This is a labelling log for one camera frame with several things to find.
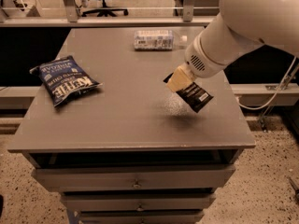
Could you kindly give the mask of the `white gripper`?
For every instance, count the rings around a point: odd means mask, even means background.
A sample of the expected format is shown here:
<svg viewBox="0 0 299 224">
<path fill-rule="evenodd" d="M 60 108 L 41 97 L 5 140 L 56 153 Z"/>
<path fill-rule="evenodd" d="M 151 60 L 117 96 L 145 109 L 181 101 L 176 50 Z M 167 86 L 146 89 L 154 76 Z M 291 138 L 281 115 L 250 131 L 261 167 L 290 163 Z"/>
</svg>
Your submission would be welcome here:
<svg viewBox="0 0 299 224">
<path fill-rule="evenodd" d="M 231 30 L 218 14 L 216 18 L 186 48 L 185 63 L 176 68 L 166 86 L 180 91 L 197 77 L 213 77 L 228 65 L 262 46 Z"/>
</svg>

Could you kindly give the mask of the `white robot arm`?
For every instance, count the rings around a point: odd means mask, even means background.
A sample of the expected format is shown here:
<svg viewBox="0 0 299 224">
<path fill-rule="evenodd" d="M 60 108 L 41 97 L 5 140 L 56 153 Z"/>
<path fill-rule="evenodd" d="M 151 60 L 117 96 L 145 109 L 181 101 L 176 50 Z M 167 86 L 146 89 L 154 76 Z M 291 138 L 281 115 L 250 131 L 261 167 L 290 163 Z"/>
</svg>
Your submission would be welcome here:
<svg viewBox="0 0 299 224">
<path fill-rule="evenodd" d="M 220 0 L 220 13 L 186 48 L 170 91 L 218 74 L 263 45 L 299 57 L 299 0 Z"/>
</svg>

